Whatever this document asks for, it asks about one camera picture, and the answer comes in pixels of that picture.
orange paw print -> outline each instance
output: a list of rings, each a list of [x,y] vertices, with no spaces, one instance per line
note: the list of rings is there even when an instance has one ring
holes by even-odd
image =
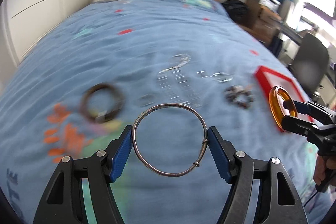
[[[89,145],[92,140],[86,140],[83,133],[77,133],[77,127],[68,122],[63,132],[60,132],[60,127],[67,117],[71,114],[65,106],[60,103],[54,106],[54,113],[47,117],[48,122],[55,124],[56,127],[50,128],[44,132],[44,143],[53,144],[59,142],[59,147],[52,148],[48,151],[48,156],[53,158],[54,163],[58,163],[64,154],[71,155],[74,159],[77,158],[83,147]]]

red tray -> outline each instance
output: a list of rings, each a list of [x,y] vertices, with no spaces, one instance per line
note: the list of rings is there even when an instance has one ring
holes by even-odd
[[[268,102],[268,94],[271,88],[276,85],[283,87],[294,101],[303,103],[306,102],[291,78],[265,66],[259,66],[254,75],[264,91],[267,102]],[[283,111],[285,114],[289,115],[289,111],[287,109],[283,108]],[[314,122],[314,120],[308,115],[298,113],[298,118],[305,121]]]

black bag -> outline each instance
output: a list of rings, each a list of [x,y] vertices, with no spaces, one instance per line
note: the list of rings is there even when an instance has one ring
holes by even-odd
[[[240,0],[226,0],[222,3],[229,17],[236,23],[241,23],[249,8]]]

bed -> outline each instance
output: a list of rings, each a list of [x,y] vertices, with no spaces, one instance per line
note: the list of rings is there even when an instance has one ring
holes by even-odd
[[[288,70],[215,0],[118,0],[91,4],[56,27],[22,62],[1,97],[0,187],[25,223],[33,222],[64,155],[90,156],[118,138],[149,106],[171,102],[158,73],[179,54],[190,56],[181,71],[198,95],[197,111],[207,126],[216,126],[224,139],[255,159],[280,158],[302,201],[308,200],[315,186],[316,148],[305,138],[278,131],[253,76],[260,65],[292,77]],[[220,84],[200,77],[199,71],[228,72],[233,79]],[[188,97],[169,77],[176,93]],[[96,124],[81,115],[79,106],[85,91],[102,82],[116,85],[126,100],[115,119]],[[251,87],[251,108],[224,98],[230,85]],[[102,92],[90,106],[101,112],[112,103]],[[168,172],[186,169],[202,141],[195,119],[172,109],[149,115],[138,135],[143,155]],[[132,151],[112,188],[125,223],[197,224],[217,221],[230,186],[220,178],[209,150],[201,167],[180,178],[154,174]],[[95,223],[86,181],[83,192],[88,220]],[[253,221],[257,193],[255,183],[246,223]],[[310,223],[318,223],[331,204],[330,193],[310,203]]]

silver bolt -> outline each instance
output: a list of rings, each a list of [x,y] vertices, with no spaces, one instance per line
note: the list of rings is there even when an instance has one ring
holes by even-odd
[[[98,157],[103,157],[103,156],[106,155],[106,152],[105,152],[105,150],[99,150],[99,151],[96,153],[96,155],[97,155]]]
[[[279,164],[280,160],[278,158],[274,157],[274,158],[272,158],[272,163]]]
[[[244,151],[237,151],[236,152],[236,155],[237,157],[239,158],[244,158],[246,156],[245,152]]]
[[[69,162],[69,161],[70,161],[70,157],[69,157],[69,156],[64,156],[64,157],[62,158],[62,161],[63,161],[63,162]]]

